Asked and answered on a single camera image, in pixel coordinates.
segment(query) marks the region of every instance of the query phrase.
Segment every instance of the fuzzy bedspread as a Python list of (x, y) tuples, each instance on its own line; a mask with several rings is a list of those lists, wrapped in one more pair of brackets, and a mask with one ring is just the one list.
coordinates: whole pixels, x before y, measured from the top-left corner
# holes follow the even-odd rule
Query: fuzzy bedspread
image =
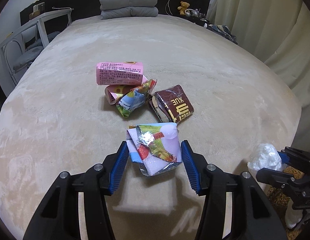
[[(82, 173), (117, 151), (128, 125), (157, 122), (148, 107), (123, 119), (96, 84), (102, 61), (141, 61), (155, 91), (181, 85), (194, 114), (180, 141), (226, 172), (247, 170), (252, 149), (290, 146), (301, 107), (266, 65), (186, 20), (160, 15), (72, 23), (39, 55), (0, 113), (0, 217), (22, 239), (61, 171)], [(106, 197), (117, 240), (194, 239), (204, 197), (183, 165), (145, 177), (128, 161), (119, 190)], [(85, 236), (83, 197), (80, 224)]]

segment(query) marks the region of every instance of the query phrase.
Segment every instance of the colorful wrapper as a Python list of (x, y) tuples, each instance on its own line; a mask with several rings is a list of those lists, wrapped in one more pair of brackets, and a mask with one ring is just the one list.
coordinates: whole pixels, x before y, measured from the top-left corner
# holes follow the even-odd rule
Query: colorful wrapper
[(148, 104), (161, 122), (178, 124), (194, 113), (194, 108), (180, 85), (155, 92)]
[[(145, 82), (147, 82), (147, 78), (143, 76), (143, 83)], [(106, 99), (110, 105), (113, 105), (134, 87), (129, 85), (109, 85), (105, 88)]]
[(137, 125), (127, 130), (126, 142), (132, 162), (145, 176), (172, 170), (182, 162), (176, 123)]
[(123, 117), (127, 118), (132, 111), (146, 102), (156, 82), (157, 81), (153, 79), (148, 80), (141, 86), (131, 89), (117, 102), (116, 107)]
[(143, 83), (141, 62), (100, 62), (96, 65), (98, 85), (135, 85)]

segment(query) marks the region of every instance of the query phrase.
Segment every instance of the teddy bear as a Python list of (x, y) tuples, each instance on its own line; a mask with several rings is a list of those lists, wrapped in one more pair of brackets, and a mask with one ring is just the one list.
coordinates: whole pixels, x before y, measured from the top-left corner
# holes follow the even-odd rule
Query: teddy bear
[(177, 7), (180, 15), (185, 15), (185, 10), (190, 6), (189, 3), (181, 2), (181, 6)]

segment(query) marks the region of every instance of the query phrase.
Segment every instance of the gray pillow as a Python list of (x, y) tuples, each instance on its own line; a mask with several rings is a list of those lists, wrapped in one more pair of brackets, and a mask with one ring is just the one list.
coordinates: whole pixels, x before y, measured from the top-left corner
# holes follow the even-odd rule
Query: gray pillow
[(113, 10), (123, 7), (153, 7), (157, 4), (157, 0), (99, 0), (101, 3), (101, 11)]
[(120, 17), (156, 17), (158, 15), (158, 9), (156, 7), (124, 7), (115, 10), (103, 10), (101, 13), (101, 19), (113, 19)]

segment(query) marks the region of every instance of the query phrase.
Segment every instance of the beige curtain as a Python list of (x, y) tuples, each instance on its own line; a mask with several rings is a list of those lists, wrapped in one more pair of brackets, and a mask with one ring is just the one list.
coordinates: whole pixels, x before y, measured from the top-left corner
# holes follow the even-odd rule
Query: beige curtain
[(310, 11), (302, 0), (217, 0), (207, 18), (227, 25), (238, 45), (269, 66), (299, 98), (302, 116), (292, 146), (310, 151)]

